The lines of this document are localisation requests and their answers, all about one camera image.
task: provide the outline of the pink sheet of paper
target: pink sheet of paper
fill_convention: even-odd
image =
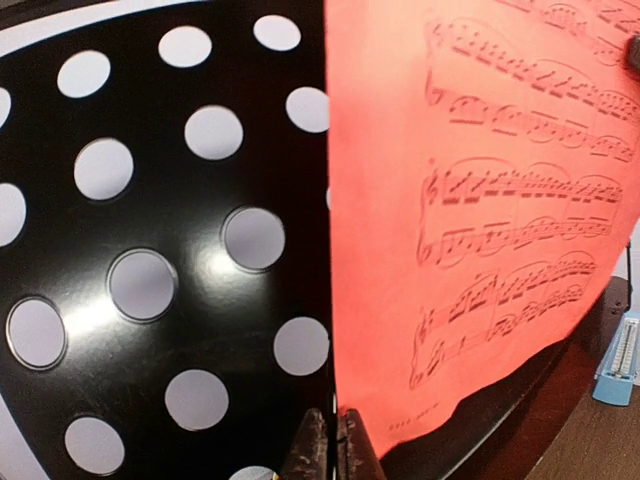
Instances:
[[[374,448],[565,337],[640,214],[640,8],[328,0],[338,402]]]

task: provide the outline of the hole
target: hole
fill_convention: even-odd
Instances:
[[[171,418],[185,430],[206,430],[222,420],[229,394],[222,381],[204,370],[187,370],[167,387],[164,402]]]
[[[29,299],[9,314],[9,344],[27,366],[45,368],[56,363],[65,348],[65,332],[58,312],[47,302]]]
[[[113,138],[95,140],[78,155],[73,175],[85,197],[108,200],[129,185],[133,157],[127,147]]]
[[[0,247],[13,242],[24,228],[27,203],[18,187],[0,184]]]
[[[246,467],[238,470],[229,480],[273,480],[276,473],[267,467]]]
[[[329,357],[329,334],[313,318],[293,318],[278,330],[273,351],[285,372],[296,376],[310,375]]]
[[[298,46],[302,35],[298,26],[286,17],[267,15],[253,25],[253,34],[265,47],[286,52]]]
[[[317,88],[295,89],[285,107],[293,124],[305,132],[321,133],[329,128],[329,97]]]
[[[113,427],[93,417],[75,420],[64,435],[71,459],[81,469],[110,475],[124,462],[124,445]]]
[[[70,98],[83,98],[97,92],[111,73],[109,59],[102,53],[86,50],[69,58],[58,73],[58,88]]]
[[[173,268],[150,250],[125,253],[114,264],[109,290],[113,303],[134,320],[153,320],[171,305],[175,295]]]
[[[244,131],[236,114],[217,105],[191,115],[184,138],[193,153],[205,160],[222,160],[238,151]]]
[[[224,229],[224,243],[236,263],[262,270],[282,255],[284,227],[273,213],[262,208],[246,208],[230,217]]]
[[[9,118],[11,111],[11,95],[4,88],[0,88],[0,128]]]
[[[209,35],[196,27],[177,27],[158,44],[160,57],[172,67],[188,68],[204,62],[211,54]]]

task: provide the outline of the glossy black surface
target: glossy black surface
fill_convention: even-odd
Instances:
[[[260,45],[253,24],[266,14],[292,19],[301,44],[286,54]],[[209,59],[176,69],[158,55],[171,28],[194,25],[213,41]],[[19,239],[0,249],[0,318],[26,296],[59,309],[68,348],[56,367],[31,371],[0,342],[0,390],[52,479],[95,476],[76,467],[64,433],[78,416],[104,419],[122,437],[126,457],[110,478],[226,479],[240,468],[277,469],[310,407],[330,415],[329,366],[293,377],[276,364],[279,327],[310,316],[330,328],[326,135],[288,119],[288,94],[324,90],[322,2],[182,5],[82,28],[0,59],[0,86],[12,95],[0,135],[0,182],[17,185],[28,218]],[[86,49],[103,52],[111,76],[96,94],[64,97],[62,64]],[[183,132],[197,109],[220,104],[244,127],[231,158],[207,162]],[[114,137],[131,151],[135,172],[118,198],[84,198],[74,184],[77,154]],[[226,260],[221,226],[242,206],[282,220],[287,244],[264,273]],[[169,311],[140,325],[113,309],[112,262],[132,248],[160,252],[179,289]],[[230,408],[215,427],[188,432],[167,413],[164,391],[185,369],[225,383]]]

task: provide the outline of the white circle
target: white circle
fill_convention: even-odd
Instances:
[[[113,138],[95,140],[84,147],[73,172],[78,190],[92,200],[108,200],[129,185],[133,157],[129,149]]]
[[[22,192],[10,183],[0,184],[0,247],[13,242],[27,220],[27,202]]]
[[[88,97],[106,83],[111,63],[103,53],[85,50],[69,58],[58,73],[58,88],[70,98]]]
[[[246,467],[238,470],[229,480],[273,480],[275,472],[267,467]]]
[[[110,475],[124,462],[124,445],[113,427],[93,417],[75,420],[64,435],[71,459],[96,475]]]
[[[152,320],[171,305],[176,289],[173,268],[150,250],[125,253],[109,278],[113,303],[135,320]]]
[[[185,430],[206,430],[224,418],[229,394],[224,383],[204,370],[187,370],[174,377],[164,395],[171,418]]]
[[[66,344],[58,312],[35,298],[19,303],[9,314],[7,336],[16,357],[35,368],[56,363]]]
[[[284,226],[273,213],[245,208],[232,215],[224,229],[229,256],[239,265],[262,270],[273,265],[285,245]]]
[[[209,35],[196,27],[182,26],[165,33],[158,44],[160,57],[172,67],[195,67],[211,54]]]
[[[11,95],[4,88],[0,88],[0,128],[9,118],[11,112]]]
[[[260,18],[253,25],[253,34],[262,45],[278,52],[296,48],[302,38],[298,26],[280,15]]]
[[[273,351],[285,372],[296,376],[310,375],[329,357],[329,334],[313,318],[293,318],[278,330]]]
[[[184,128],[184,138],[193,153],[205,160],[222,160],[238,151],[244,131],[235,113],[209,105],[195,112]]]
[[[329,97],[313,87],[296,88],[286,102],[287,115],[293,124],[309,133],[326,132],[329,128]]]

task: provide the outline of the sheet music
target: sheet music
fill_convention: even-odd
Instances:
[[[329,0],[334,349],[376,452],[565,337],[640,214],[640,1]]]

